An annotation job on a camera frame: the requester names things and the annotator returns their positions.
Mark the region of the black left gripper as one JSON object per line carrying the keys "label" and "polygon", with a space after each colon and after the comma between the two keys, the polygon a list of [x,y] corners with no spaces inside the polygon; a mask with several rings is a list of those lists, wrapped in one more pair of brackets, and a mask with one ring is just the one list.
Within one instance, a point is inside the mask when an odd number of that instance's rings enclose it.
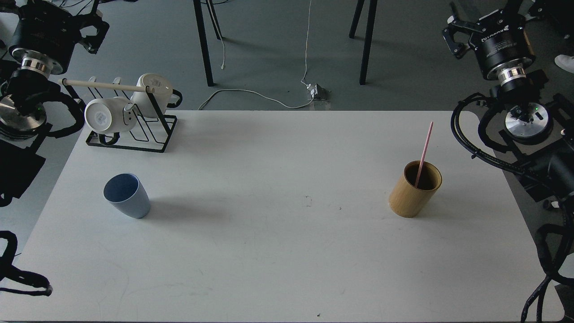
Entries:
{"label": "black left gripper", "polygon": [[[65,9],[44,0],[29,0],[17,10],[18,24],[9,45],[10,56],[18,62],[26,54],[39,55],[49,61],[51,73],[68,71],[74,46],[78,43],[88,53],[97,54],[109,30],[100,13],[74,16]],[[81,30],[94,27],[94,35],[81,35]]]}

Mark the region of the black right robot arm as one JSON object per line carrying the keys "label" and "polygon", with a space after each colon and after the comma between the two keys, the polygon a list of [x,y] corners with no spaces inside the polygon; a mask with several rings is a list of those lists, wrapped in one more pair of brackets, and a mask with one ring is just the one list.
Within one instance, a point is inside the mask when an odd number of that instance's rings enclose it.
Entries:
{"label": "black right robot arm", "polygon": [[[556,94],[542,104],[540,91],[548,81],[541,70],[526,72],[535,61],[516,7],[498,9],[476,22],[452,14],[443,38],[456,58],[472,51],[485,80],[496,80],[490,95],[475,93],[460,101],[451,117],[455,139],[471,156],[514,174],[534,201],[554,196],[558,206],[573,207],[573,105]],[[482,143],[499,153],[512,153],[509,163],[486,153],[462,132],[462,110],[472,102],[486,112],[478,125]]]}

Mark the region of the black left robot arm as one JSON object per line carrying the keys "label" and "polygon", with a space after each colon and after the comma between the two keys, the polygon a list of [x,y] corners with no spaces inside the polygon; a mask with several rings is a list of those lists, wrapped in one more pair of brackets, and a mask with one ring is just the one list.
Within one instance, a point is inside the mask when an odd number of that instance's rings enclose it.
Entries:
{"label": "black left robot arm", "polygon": [[[11,59],[1,61],[1,206],[21,198],[45,164],[37,154],[47,137],[61,138],[82,129],[80,104],[61,91],[51,75],[68,71],[77,44],[95,54],[109,24],[94,0],[90,12],[72,14],[46,0],[28,0],[18,6],[3,0],[1,12],[15,14],[18,24],[7,47]],[[64,105],[74,123],[52,130],[46,102]]]}

